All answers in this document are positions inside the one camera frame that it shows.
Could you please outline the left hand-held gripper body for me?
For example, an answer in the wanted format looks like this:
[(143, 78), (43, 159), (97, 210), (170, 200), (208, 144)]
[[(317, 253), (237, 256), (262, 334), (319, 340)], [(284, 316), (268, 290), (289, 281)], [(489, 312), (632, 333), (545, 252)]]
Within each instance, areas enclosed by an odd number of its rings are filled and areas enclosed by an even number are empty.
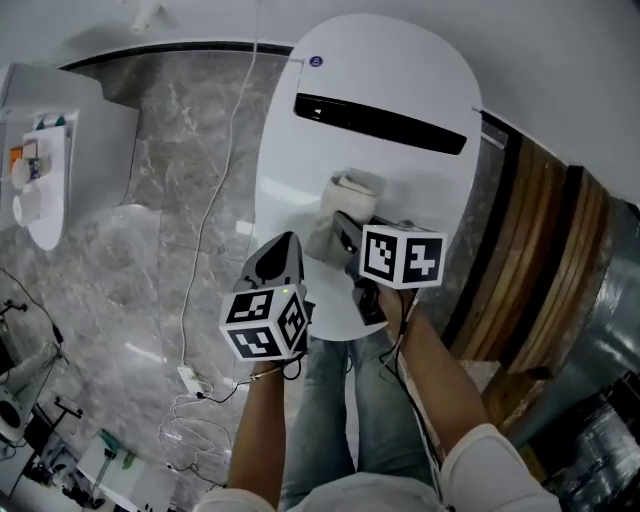
[(289, 361), (306, 352), (314, 305), (306, 300), (302, 248), (284, 232), (244, 264), (223, 298), (219, 329), (241, 361)]

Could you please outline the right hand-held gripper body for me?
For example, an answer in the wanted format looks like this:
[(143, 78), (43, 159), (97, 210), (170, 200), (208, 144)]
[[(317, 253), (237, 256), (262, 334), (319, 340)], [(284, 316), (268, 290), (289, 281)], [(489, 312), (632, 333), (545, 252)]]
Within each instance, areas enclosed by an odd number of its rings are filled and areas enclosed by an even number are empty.
[(366, 326), (381, 324), (381, 285), (394, 290), (437, 287), (442, 283), (447, 235), (416, 226), (361, 226), (361, 249), (349, 253), (345, 273), (352, 279), (352, 297)]

